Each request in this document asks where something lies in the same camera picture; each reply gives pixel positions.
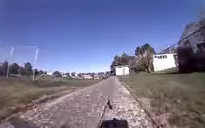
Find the white building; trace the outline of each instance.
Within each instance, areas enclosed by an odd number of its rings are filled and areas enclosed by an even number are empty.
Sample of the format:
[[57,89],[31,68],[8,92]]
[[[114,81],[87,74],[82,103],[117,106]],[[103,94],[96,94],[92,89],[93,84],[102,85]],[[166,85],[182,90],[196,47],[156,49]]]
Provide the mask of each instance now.
[[153,55],[154,71],[163,71],[166,69],[177,67],[174,56],[174,54]]
[[115,67],[116,76],[129,75],[129,67],[127,65],[121,65]]
[[82,77],[84,79],[93,79],[92,75],[90,75],[90,74],[83,74]]
[[52,75],[53,75],[53,72],[48,71],[48,72],[46,73],[46,75],[50,75],[50,76],[52,76]]

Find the blue sky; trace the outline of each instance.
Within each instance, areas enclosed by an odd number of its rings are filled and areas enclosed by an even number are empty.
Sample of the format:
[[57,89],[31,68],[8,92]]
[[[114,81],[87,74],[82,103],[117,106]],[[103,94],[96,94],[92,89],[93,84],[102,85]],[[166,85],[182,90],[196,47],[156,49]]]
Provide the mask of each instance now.
[[205,0],[0,0],[0,57],[45,70],[106,71],[115,55],[176,43]]

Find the grass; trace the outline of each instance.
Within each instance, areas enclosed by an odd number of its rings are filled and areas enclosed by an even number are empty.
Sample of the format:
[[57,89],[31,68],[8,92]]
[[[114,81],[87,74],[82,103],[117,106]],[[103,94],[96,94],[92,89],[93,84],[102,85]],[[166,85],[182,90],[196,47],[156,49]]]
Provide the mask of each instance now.
[[0,77],[0,118],[11,113],[11,108],[53,93],[93,85],[99,80],[66,80],[63,82],[6,80]]
[[150,99],[154,115],[170,113],[168,122],[172,126],[205,128],[205,73],[139,73],[120,80],[138,97]]

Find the paved path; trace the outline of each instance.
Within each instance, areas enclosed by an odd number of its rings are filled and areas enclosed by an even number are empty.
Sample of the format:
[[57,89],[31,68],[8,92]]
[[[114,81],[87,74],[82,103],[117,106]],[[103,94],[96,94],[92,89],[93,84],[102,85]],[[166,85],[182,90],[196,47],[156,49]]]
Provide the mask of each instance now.
[[116,77],[20,113],[0,124],[0,128],[97,128],[101,119],[113,118],[125,120],[129,128],[152,127],[145,112]]

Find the pole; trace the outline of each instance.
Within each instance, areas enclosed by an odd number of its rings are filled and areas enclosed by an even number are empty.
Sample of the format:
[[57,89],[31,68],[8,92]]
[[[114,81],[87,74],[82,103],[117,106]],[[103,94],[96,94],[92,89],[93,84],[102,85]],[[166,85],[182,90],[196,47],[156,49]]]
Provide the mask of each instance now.
[[[13,56],[13,52],[14,52],[14,47],[11,48],[11,51],[10,51],[10,59],[11,59],[12,56]],[[10,62],[8,62],[8,67],[7,67],[7,72],[6,72],[6,79],[9,78],[9,68],[10,68]]]
[[35,58],[34,58],[34,71],[33,71],[33,81],[35,80],[35,70],[36,70],[36,66],[35,66],[35,64],[36,64],[36,62],[37,62],[37,57],[38,57],[38,51],[39,51],[39,48],[37,47],[37,49],[36,49],[36,53],[35,53]]

